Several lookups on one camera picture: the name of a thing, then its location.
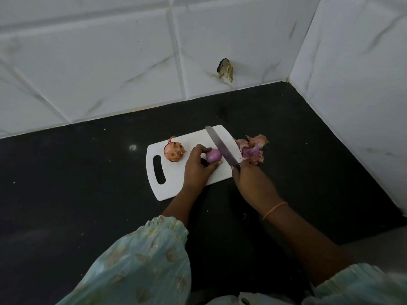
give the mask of person's right arm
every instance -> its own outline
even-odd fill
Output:
[[[271,180],[247,161],[241,162],[240,172],[233,169],[232,175],[243,198],[262,217],[283,202]],[[277,207],[266,220],[287,240],[315,286],[354,263],[352,257],[287,204]]]

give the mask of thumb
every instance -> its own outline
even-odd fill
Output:
[[[212,164],[210,164],[208,167],[205,168],[205,171],[208,173],[208,175],[211,175],[216,168],[219,167],[219,165],[222,163],[222,161],[216,161]]]
[[[234,182],[236,185],[239,185],[240,181],[240,171],[236,167],[231,168],[231,176],[233,177]]]

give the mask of cutting board handle hole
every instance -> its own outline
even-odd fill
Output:
[[[154,173],[155,178],[157,179],[158,184],[162,185],[165,183],[166,179],[164,176],[164,171],[162,171],[161,166],[161,156],[155,155],[153,158],[153,166],[154,166]]]

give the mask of person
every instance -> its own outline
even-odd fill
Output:
[[[191,268],[184,249],[194,201],[221,161],[201,165],[210,148],[198,144],[185,165],[184,185],[162,215],[120,238],[58,305],[188,303]],[[278,195],[271,180],[247,161],[232,176],[246,202],[286,239],[315,287],[302,304],[407,304],[407,278],[355,263]],[[261,293],[217,297],[208,305],[287,304]]]

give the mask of forearm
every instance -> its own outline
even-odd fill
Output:
[[[354,263],[351,256],[288,205],[278,207],[266,219],[287,240],[314,285]]]
[[[162,212],[162,215],[166,217],[175,217],[177,220],[180,220],[186,228],[188,226],[188,219],[192,205],[198,195],[199,193],[196,193],[193,189],[182,188],[167,206],[165,211]]]

